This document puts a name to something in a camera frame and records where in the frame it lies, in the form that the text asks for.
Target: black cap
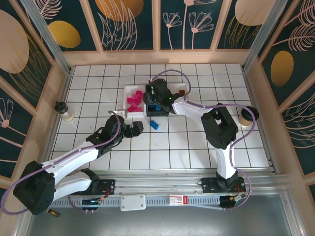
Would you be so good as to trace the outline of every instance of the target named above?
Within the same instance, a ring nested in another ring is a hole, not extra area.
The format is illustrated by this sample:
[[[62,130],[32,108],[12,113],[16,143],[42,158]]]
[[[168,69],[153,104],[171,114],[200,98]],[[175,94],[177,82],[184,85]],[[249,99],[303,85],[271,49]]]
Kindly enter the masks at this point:
[[[249,109],[254,113],[255,120],[258,120],[258,118],[259,118],[259,112],[258,112],[258,110],[257,110],[255,107],[249,107],[249,106],[248,106],[247,108],[249,108]],[[251,114],[250,114],[247,110],[245,110],[244,108],[243,108],[242,111],[241,111],[241,115],[242,115],[242,117],[243,117],[245,120],[252,121],[252,116],[251,116]]]
[[[63,114],[63,113],[68,111],[68,106],[67,106],[67,104],[65,102],[56,102],[56,104],[55,104],[55,111],[58,114]]]

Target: red label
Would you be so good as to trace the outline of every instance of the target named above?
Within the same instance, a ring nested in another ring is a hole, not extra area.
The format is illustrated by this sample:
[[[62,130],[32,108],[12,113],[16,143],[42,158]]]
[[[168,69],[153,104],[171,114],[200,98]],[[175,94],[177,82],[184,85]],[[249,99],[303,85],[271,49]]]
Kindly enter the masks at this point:
[[[184,205],[188,205],[188,197],[184,196]]]

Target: purple cable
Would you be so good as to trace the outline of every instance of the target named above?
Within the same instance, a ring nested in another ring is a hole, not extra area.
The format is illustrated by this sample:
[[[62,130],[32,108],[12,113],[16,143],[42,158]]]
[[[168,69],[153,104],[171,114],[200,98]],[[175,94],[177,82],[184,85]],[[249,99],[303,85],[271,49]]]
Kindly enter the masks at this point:
[[[100,147],[100,146],[102,146],[102,145],[108,144],[108,143],[110,143],[111,141],[113,141],[113,140],[117,137],[117,135],[119,134],[119,132],[120,132],[120,121],[119,121],[118,115],[117,115],[115,112],[113,112],[113,111],[108,111],[108,113],[114,114],[114,116],[115,116],[116,119],[117,119],[117,126],[118,126],[115,135],[114,135],[110,140],[108,140],[108,141],[106,141],[106,142],[104,142],[104,143],[101,143],[101,144],[97,144],[97,145],[92,145],[92,146],[84,147],[84,148],[78,149],[78,150],[76,150],[76,151],[74,151],[74,152],[71,152],[71,153],[69,153],[68,155],[66,155],[65,157],[63,157],[62,159],[60,159],[60,160],[54,162],[54,165],[57,165],[57,164],[60,163],[61,161],[64,161],[64,160],[66,160],[67,158],[72,157],[74,154],[77,154],[77,153],[79,153],[79,152],[88,150],[88,149],[90,149],[90,148],[97,148],[97,147]],[[7,197],[7,195],[9,194],[9,192],[10,192],[17,184],[19,184],[20,182],[22,182],[22,181],[28,179],[29,177],[32,177],[32,176],[34,176],[34,175],[36,175],[36,174],[38,174],[38,173],[40,173],[40,172],[42,172],[42,171],[47,170],[48,168],[50,168],[50,167],[52,167],[52,166],[53,166],[53,165],[48,165],[48,166],[46,166],[46,167],[44,167],[44,168],[42,168],[42,169],[39,169],[39,170],[37,170],[37,171],[34,171],[34,172],[32,172],[32,173],[30,173],[30,174],[28,174],[28,175],[26,175],[26,176],[20,178],[20,179],[19,179],[18,181],[16,181],[15,183],[13,183],[13,184],[5,191],[3,197],[1,198],[1,202],[0,202],[1,210],[2,210],[5,214],[7,214],[7,215],[19,215],[19,214],[23,214],[24,212],[28,211],[28,209],[25,209],[25,210],[22,210],[22,211],[19,211],[19,212],[10,212],[10,211],[6,210],[5,207],[4,207],[4,200],[5,200],[5,198]],[[77,208],[75,205],[73,205],[72,201],[70,201],[70,204],[71,204],[72,207]]]
[[[199,107],[199,108],[203,108],[203,109],[214,109],[214,108],[220,108],[220,107],[240,107],[240,108],[243,108],[245,110],[247,110],[250,115],[252,116],[252,127],[251,129],[249,130],[249,132],[247,134],[245,134],[243,137],[239,138],[238,140],[236,140],[234,143],[231,144],[230,146],[230,163],[231,163],[231,166],[238,172],[242,173],[248,180],[248,184],[249,184],[249,189],[248,189],[248,195],[246,196],[246,198],[244,199],[244,201],[242,201],[239,205],[237,206],[234,206],[234,207],[229,207],[229,208],[225,208],[225,209],[235,209],[235,208],[238,208],[240,207],[241,205],[243,205],[247,200],[248,198],[250,197],[251,195],[251,190],[252,190],[252,183],[251,183],[251,180],[249,178],[249,176],[244,172],[244,171],[241,171],[240,169],[238,169],[237,167],[235,167],[233,161],[232,161],[232,150],[234,148],[234,146],[239,142],[241,141],[242,139],[245,139],[248,135],[250,135],[252,133],[252,131],[254,130],[255,128],[255,125],[256,125],[256,119],[255,119],[255,115],[254,113],[246,106],[243,106],[243,105],[239,105],[239,104],[222,104],[222,105],[215,105],[215,106],[204,106],[204,105],[199,105],[199,104],[196,104],[196,103],[193,103],[189,100],[186,99],[186,96],[187,94],[190,93],[191,91],[191,83],[187,77],[187,75],[185,75],[182,71],[179,71],[179,70],[174,70],[174,69],[169,69],[169,70],[165,70],[163,72],[160,72],[158,73],[156,76],[154,76],[151,80],[155,80],[158,76],[160,76],[161,74],[164,74],[166,72],[169,72],[169,71],[175,71],[175,72],[178,72],[180,73],[182,76],[184,76],[188,82],[188,85],[189,85],[189,90],[188,92],[184,95],[184,100],[188,103],[188,104],[191,104],[193,106],[196,106],[196,107]]]

